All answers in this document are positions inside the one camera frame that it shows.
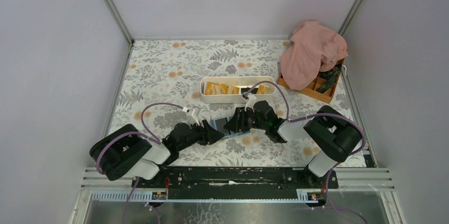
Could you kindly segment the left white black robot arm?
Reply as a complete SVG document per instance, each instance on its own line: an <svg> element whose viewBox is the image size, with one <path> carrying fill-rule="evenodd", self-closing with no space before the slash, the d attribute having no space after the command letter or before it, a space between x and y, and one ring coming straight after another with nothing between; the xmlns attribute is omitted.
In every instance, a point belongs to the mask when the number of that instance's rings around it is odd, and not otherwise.
<svg viewBox="0 0 449 224"><path fill-rule="evenodd" d="M180 151L194 144L211 145L224 137L207 120L200 124L178 123L160 142L127 124L95 143L89 155L96 162L97 172L110 181L132 175L143 178L151 187L159 187L164 182L161 169L176 161Z"/></svg>

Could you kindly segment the green camouflage item in tray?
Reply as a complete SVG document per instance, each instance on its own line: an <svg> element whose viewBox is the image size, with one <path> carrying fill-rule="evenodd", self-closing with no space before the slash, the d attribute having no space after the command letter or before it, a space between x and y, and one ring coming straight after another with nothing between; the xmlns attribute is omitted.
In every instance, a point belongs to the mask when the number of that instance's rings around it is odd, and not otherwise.
<svg viewBox="0 0 449 224"><path fill-rule="evenodd" d="M323 82L316 89L316 91L319 93L324 93L330 89L337 82L338 76L342 71L342 66L343 64L339 63L329 71L320 72L318 77L321 78Z"/></svg>

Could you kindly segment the pink crumpled cloth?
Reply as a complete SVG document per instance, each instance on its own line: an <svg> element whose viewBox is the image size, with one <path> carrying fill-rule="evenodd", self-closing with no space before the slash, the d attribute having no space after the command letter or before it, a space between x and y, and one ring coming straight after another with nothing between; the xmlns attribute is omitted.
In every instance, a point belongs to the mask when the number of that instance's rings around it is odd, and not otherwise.
<svg viewBox="0 0 449 224"><path fill-rule="evenodd" d="M320 72L348 56L346 40L319 21L303 20L293 30L290 47L280 57L280 70L290 89L306 88Z"/></svg>

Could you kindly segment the white oblong plastic bin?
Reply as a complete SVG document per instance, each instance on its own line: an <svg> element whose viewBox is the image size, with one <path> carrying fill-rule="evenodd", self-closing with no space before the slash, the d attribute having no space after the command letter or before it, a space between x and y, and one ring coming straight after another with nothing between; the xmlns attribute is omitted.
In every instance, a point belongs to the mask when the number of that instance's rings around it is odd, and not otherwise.
<svg viewBox="0 0 449 224"><path fill-rule="evenodd" d="M272 85L274 79L269 76L236 76L236 77L205 77L200 81L201 99L207 104L239 104L245 103L241 94L242 87L258 87L260 84L269 86L271 94L254 94L258 100L270 100L276 92ZM215 84L225 84L228 88L228 94L216 95Z"/></svg>

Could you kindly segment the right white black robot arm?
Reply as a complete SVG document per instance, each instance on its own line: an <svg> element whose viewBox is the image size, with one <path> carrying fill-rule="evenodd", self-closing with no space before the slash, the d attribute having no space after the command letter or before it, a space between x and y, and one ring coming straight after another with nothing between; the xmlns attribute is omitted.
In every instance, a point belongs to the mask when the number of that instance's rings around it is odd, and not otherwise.
<svg viewBox="0 0 449 224"><path fill-rule="evenodd" d="M322 106L315 114L287 120L278 117L266 101L259 101L252 108L236 108L223 128L233 133L263 130L275 143L311 138L320 148L303 175L305 184L311 188L317 188L331 169L357 153L359 143L366 144L365 132L329 105Z"/></svg>

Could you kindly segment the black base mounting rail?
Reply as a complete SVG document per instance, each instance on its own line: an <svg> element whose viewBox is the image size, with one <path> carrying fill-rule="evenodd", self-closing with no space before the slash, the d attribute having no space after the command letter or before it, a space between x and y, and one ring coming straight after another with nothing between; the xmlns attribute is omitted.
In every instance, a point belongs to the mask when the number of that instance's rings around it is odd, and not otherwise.
<svg viewBox="0 0 449 224"><path fill-rule="evenodd" d="M290 167L186 167L170 166L160 171L154 178L138 182L139 189L162 189L175 195L217 195L233 198L269 198L287 196L294 190L323 192L325 189L339 187L336 173L332 172L329 181L326 177L316 177L304 168Z"/></svg>

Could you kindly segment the tan credit card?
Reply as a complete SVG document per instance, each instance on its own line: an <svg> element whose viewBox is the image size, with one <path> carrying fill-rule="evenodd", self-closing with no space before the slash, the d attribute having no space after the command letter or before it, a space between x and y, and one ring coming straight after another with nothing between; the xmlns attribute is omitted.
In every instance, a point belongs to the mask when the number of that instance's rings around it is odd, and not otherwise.
<svg viewBox="0 0 449 224"><path fill-rule="evenodd" d="M228 94L228 86L225 84L215 84L215 94L216 95L226 95Z"/></svg>

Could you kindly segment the orange wooden divided tray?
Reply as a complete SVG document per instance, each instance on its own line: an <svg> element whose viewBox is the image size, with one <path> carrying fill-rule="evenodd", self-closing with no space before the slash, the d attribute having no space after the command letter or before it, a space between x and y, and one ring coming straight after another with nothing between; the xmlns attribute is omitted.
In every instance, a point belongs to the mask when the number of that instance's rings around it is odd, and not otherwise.
<svg viewBox="0 0 449 224"><path fill-rule="evenodd" d="M343 64L343 66L342 66L342 71L343 71L343 67L344 67L344 60L345 60L345 59L343 58L343 59L337 61L337 64L339 64L339 63L342 63L342 64ZM333 98L334 98L335 91L336 91L336 88L337 88L337 83L338 83L338 81L339 81L339 78L340 78L341 73L340 73L339 76L338 76L337 82L336 82L330 89L328 89L328 90L327 90L326 92L324 92L324 93L319 93L319 92L316 91L316 89L317 89L317 88L321 85L321 83L323 82L323 80L322 80L321 78L318 77L319 73L317 74L317 76L315 77L315 79L312 80L311 83L309 83L308 86L306 86L306 87L305 87L304 89L302 89L302 90L295 90L295 92L304 94L304 95L306 95L306 96L308 96L308 97L311 97L311 98L314 98L314 99L316 99L316 100L319 100L319 101L322 101L322 102L324 102L324 103L328 103L328 104L329 104L329 103L333 100Z"/></svg>

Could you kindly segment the black item in bin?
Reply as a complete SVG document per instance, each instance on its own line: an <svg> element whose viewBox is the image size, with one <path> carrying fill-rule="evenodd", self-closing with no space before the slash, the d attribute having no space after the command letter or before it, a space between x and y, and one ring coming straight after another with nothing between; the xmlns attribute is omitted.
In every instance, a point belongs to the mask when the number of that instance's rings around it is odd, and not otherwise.
<svg viewBox="0 0 449 224"><path fill-rule="evenodd" d="M241 94L244 94L246 92L250 92L252 94L256 94L257 91L258 91L258 87L254 88L254 89L252 89L251 87L242 87L241 88Z"/></svg>

